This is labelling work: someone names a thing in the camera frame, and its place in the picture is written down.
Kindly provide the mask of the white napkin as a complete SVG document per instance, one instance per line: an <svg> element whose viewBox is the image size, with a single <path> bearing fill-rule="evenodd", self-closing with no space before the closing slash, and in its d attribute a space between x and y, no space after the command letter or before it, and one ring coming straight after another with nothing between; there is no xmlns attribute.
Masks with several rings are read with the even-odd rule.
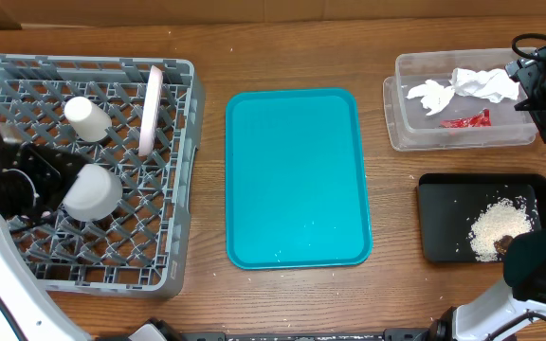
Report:
<svg viewBox="0 0 546 341"><path fill-rule="evenodd" d="M426 80L423 84L412 87L406 99L420 99L427 116L442 112L455 96L486 99L491 103L500 103L504 99L517 100L520 85L512 81L507 72L496 68L489 71L473 71L455 68L448 86L437 81Z"/></svg>

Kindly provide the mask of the grey bowl with rice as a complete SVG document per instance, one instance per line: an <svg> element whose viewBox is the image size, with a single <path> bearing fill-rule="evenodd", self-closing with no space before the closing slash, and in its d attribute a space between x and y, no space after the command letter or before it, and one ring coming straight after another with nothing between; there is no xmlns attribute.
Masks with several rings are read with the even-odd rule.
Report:
<svg viewBox="0 0 546 341"><path fill-rule="evenodd" d="M86 164L64 196L68 215L80 222L97 221L111 214L122 197L122 184L109 170Z"/></svg>

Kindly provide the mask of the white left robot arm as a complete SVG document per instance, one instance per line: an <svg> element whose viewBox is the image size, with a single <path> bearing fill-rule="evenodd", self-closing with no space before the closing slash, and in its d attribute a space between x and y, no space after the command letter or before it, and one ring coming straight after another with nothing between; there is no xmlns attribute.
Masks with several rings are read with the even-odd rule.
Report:
<svg viewBox="0 0 546 341"><path fill-rule="evenodd" d="M89 158L0 133L0 340L87 339L54 291L178 295L193 158Z"/></svg>

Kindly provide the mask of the red snack wrapper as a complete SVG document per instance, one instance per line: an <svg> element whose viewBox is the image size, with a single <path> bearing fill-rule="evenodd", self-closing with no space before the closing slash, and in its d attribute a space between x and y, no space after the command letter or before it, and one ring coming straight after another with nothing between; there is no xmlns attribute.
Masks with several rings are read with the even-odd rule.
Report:
<svg viewBox="0 0 546 341"><path fill-rule="evenodd" d="M442 120L440 122L440 127L446 129L490 127L491 125L490 111L488 109L483 109L473 117Z"/></svg>

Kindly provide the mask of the white round plate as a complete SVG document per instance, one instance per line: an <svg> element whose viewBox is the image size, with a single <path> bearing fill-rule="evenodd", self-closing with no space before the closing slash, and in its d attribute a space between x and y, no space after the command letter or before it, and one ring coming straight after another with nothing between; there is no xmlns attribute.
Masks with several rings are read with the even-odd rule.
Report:
<svg viewBox="0 0 546 341"><path fill-rule="evenodd" d="M158 121L158 108L163 84L163 73L156 66L152 66L147 82L140 135L138 144L138 155L147 156L154 148L155 129Z"/></svg>

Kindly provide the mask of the pale green cup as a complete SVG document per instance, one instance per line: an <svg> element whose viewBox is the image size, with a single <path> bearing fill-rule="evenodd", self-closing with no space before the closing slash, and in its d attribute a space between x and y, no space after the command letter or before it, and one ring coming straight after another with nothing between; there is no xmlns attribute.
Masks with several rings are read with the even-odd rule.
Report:
<svg viewBox="0 0 546 341"><path fill-rule="evenodd" d="M64 105L64 116L80 139L99 142L107 137L112 119L97 104L85 97L74 97Z"/></svg>

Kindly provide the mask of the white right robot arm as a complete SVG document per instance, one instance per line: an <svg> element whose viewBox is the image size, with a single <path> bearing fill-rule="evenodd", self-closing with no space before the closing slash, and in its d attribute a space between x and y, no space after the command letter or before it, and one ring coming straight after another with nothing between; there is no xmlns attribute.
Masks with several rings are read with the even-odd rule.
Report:
<svg viewBox="0 0 546 341"><path fill-rule="evenodd" d="M535 122L546 143L546 45L533 52L519 49L528 34L511 43L518 59L505 69L527 96L516 104ZM546 44L546 35L535 39ZM417 330L415 340L505 340L537 322L546 322L546 227L517 236L509 244L503 277L472 302L449 308L426 330Z"/></svg>

